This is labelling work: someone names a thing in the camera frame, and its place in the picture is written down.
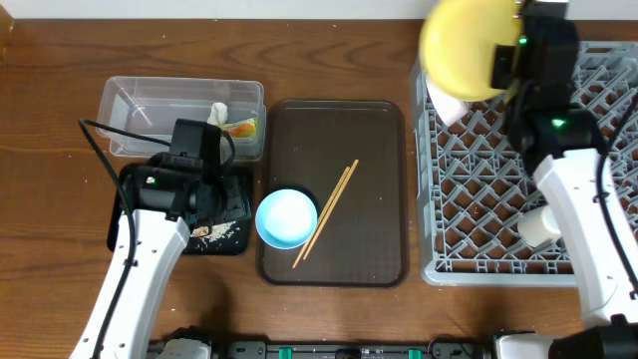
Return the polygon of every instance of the white wall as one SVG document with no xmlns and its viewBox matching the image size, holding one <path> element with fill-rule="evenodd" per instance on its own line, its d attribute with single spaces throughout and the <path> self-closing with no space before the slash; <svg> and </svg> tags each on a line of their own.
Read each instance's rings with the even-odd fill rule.
<svg viewBox="0 0 638 359">
<path fill-rule="evenodd" d="M 0 0 L 0 4 L 16 19 L 423 19 L 436 1 Z M 638 20 L 637 5 L 638 0 L 571 0 L 567 16 L 570 19 Z"/>
</svg>

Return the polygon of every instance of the green connector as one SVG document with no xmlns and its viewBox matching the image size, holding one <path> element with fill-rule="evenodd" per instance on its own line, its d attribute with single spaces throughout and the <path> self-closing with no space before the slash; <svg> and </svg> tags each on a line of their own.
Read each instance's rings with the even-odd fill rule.
<svg viewBox="0 0 638 359">
<path fill-rule="evenodd" d="M 421 357 L 423 356 L 423 354 L 421 353 L 421 350 L 419 349 L 410 349 L 408 350 L 408 359 L 421 359 Z"/>
<path fill-rule="evenodd" d="M 292 359 L 292 348 L 279 348 L 279 359 Z"/>
</svg>

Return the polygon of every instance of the wooden chopstick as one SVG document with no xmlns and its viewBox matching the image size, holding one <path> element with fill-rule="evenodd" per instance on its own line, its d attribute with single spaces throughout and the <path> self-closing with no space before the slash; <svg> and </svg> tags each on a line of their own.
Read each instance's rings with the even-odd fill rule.
<svg viewBox="0 0 638 359">
<path fill-rule="evenodd" d="M 315 245 L 315 241 L 317 241 L 317 237 L 319 237 L 319 234 L 321 233 L 321 230 L 323 229 L 324 224 L 326 224 L 326 221 L 328 221 L 328 217 L 330 217 L 330 213 L 332 213 L 332 209 L 335 207 L 335 204 L 337 204 L 337 201 L 339 200 L 339 197 L 341 196 L 343 189 L 348 184 L 348 180 L 350 180 L 350 176 L 355 171 L 355 168 L 357 167 L 358 163 L 359 163 L 359 160 L 355 160 L 352 163 L 352 168 L 348 171 L 346 178 L 343 180 L 343 183 L 341 184 L 341 187 L 339 188 L 339 191 L 337 192 L 335 199 L 332 201 L 332 203 L 330 203 L 330 207 L 328 208 L 326 215 L 323 217 L 323 221 L 319 223 L 319 226 L 317 227 L 315 234 L 312 236 L 312 239 L 310 240 L 310 246 L 308 247 L 306 254 L 304 254 L 303 260 L 306 260 L 306 258 L 308 257 L 308 254 L 310 254 L 312 247 Z"/>
<path fill-rule="evenodd" d="M 326 205 L 323 207 L 323 210 L 321 211 L 321 214 L 319 215 L 319 219 L 317 219 L 317 225 L 319 225 L 319 223 L 321 223 L 321 221 L 323 220 L 323 217 L 326 215 L 326 211 L 327 211 L 328 207 L 330 206 L 330 203 L 332 203 L 332 200 L 335 198 L 335 195 L 337 194 L 337 191 L 339 191 L 339 187 L 341 187 L 341 183 L 343 183 L 343 180 L 346 177 L 346 175 L 348 174 L 349 170 L 350 170 L 350 168 L 346 167 L 346 169 L 343 171 L 343 174 L 341 175 L 341 178 L 337 182 L 337 185 L 335 185 L 335 188 L 332 190 L 332 194 L 330 194 L 330 197 L 328 198 L 328 201 L 326 202 Z M 292 264 L 292 268 L 293 269 L 297 266 L 297 263 L 299 263 L 299 259 L 301 259 L 301 256 L 303 255 L 303 252 L 308 247 L 308 244 L 310 244 L 310 239 L 306 240 L 306 242 L 303 244 L 303 247 L 301 248 L 301 251 L 299 252 L 299 255 L 297 255 L 297 259 L 295 260 L 295 263 Z"/>
</svg>

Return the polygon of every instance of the yellow plate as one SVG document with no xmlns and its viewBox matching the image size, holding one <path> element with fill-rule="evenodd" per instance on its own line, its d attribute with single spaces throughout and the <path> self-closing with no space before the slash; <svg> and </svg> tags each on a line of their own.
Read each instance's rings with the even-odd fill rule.
<svg viewBox="0 0 638 359">
<path fill-rule="evenodd" d="M 442 0 L 421 32 L 422 66 L 448 95 L 464 101 L 492 98 L 496 44 L 514 45 L 521 22 L 513 0 Z"/>
</svg>

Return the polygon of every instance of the clear plastic container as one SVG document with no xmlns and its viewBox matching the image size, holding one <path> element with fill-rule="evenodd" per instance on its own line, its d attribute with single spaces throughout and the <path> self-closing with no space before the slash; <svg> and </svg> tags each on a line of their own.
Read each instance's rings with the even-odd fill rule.
<svg viewBox="0 0 638 359">
<path fill-rule="evenodd" d="M 254 81 L 122 77 L 109 79 L 100 103 L 98 122 L 120 130 L 169 141 L 177 119 L 205 122 L 212 104 L 228 107 L 227 124 L 256 118 L 255 135 L 233 138 L 236 161 L 259 161 L 263 153 L 266 109 L 263 86 Z M 148 158 L 166 151 L 162 145 L 131 139 L 98 129 L 111 139 L 111 153 Z M 228 154 L 226 142 L 222 156 Z"/>
</svg>

